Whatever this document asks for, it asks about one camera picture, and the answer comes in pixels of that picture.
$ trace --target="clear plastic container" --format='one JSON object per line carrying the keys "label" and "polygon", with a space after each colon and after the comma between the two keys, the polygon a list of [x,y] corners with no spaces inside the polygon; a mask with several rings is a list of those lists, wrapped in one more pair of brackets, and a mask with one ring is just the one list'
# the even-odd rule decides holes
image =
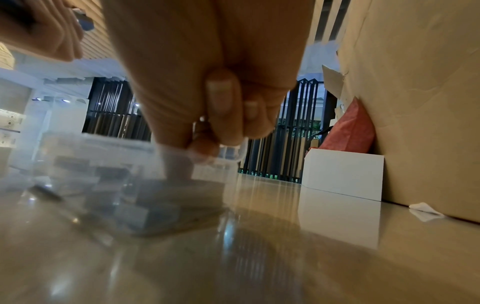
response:
{"label": "clear plastic container", "polygon": [[194,164],[183,150],[149,142],[46,133],[32,175],[78,221],[150,235],[222,212],[246,148],[221,147],[218,158]]}

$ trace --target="paper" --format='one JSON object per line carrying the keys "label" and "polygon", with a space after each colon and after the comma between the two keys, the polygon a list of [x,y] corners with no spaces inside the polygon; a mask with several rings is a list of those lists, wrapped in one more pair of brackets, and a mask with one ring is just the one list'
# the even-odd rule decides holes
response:
{"label": "paper", "polygon": [[409,206],[410,213],[415,215],[422,222],[428,222],[445,216],[430,207],[427,203],[413,204]]}

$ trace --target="polished floor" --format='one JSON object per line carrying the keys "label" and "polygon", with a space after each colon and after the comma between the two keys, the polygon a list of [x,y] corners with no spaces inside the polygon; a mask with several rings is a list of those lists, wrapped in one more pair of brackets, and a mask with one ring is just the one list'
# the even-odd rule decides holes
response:
{"label": "polished floor", "polygon": [[476,224],[239,175],[229,211],[116,240],[14,179],[2,181],[1,303],[480,303]]}

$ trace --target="white box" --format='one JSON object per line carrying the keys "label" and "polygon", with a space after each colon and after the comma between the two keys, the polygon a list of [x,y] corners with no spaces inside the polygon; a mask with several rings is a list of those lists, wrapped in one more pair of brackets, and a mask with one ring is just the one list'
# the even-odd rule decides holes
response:
{"label": "white box", "polygon": [[382,155],[311,149],[305,157],[302,186],[382,200]]}
{"label": "white box", "polygon": [[302,230],[377,249],[381,204],[302,186],[298,219]]}

